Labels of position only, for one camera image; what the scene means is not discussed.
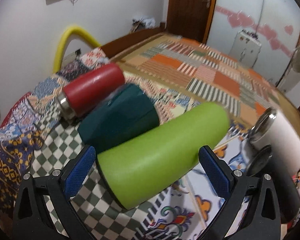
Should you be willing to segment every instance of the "red thermos bottle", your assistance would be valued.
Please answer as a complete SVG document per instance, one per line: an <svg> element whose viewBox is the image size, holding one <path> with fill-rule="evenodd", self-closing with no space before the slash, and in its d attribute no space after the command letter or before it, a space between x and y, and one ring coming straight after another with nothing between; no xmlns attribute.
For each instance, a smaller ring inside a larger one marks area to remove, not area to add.
<svg viewBox="0 0 300 240"><path fill-rule="evenodd" d="M57 96L62 116L71 119L85 115L124 83L122 70L114 63L81 75Z"/></svg>

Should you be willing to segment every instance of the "wooden door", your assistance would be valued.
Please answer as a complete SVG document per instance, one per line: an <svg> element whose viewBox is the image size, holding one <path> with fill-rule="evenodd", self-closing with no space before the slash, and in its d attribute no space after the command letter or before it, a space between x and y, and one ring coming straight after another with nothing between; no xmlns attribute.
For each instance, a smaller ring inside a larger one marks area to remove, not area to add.
<svg viewBox="0 0 300 240"><path fill-rule="evenodd" d="M169 0L167 31L202 42L211 0Z"/></svg>

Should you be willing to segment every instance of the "fan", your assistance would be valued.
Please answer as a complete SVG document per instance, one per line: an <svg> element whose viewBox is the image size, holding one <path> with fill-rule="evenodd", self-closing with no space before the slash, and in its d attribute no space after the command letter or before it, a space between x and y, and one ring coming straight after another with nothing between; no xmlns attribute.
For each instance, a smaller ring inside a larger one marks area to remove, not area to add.
<svg viewBox="0 0 300 240"><path fill-rule="evenodd" d="M282 77L276 86L281 92L290 91L300 81L300 46L296 47L289 62L288 67L284 71Z"/></svg>

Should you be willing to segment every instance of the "bed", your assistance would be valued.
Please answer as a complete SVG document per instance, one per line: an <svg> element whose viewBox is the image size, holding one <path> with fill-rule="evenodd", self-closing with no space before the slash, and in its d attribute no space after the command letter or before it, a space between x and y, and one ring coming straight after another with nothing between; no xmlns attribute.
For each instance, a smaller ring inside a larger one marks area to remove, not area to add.
<svg viewBox="0 0 300 240"><path fill-rule="evenodd" d="M79 123L59 120L53 99L69 81L109 61L116 62L126 81L151 98L161 124L205 101L223 105L232 121L214 152L232 169L245 169L247 133L270 106L281 109L300 136L300 112L262 76L213 48L163 31L161 24L87 53L39 83L13 106L0 127L0 192L5 191L0 194L2 211L11 214L24 173L45 176L62 168L82 149ZM56 229L66 235L50 199L45 200ZM129 211L115 203L98 171L92 169L72 204L97 239L170 240L196 239L223 201L197 165ZM238 227L248 201L242 203L229 234Z"/></svg>

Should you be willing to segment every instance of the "wall outlet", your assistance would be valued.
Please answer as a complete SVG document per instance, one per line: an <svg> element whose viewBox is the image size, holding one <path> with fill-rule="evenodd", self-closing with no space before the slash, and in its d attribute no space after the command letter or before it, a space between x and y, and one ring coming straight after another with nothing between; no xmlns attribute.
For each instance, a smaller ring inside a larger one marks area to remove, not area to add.
<svg viewBox="0 0 300 240"><path fill-rule="evenodd" d="M77 57L79 58L81 55L81 49L72 52L71 54L65 56L62 60L61 67L68 65L69 63L73 62Z"/></svg>

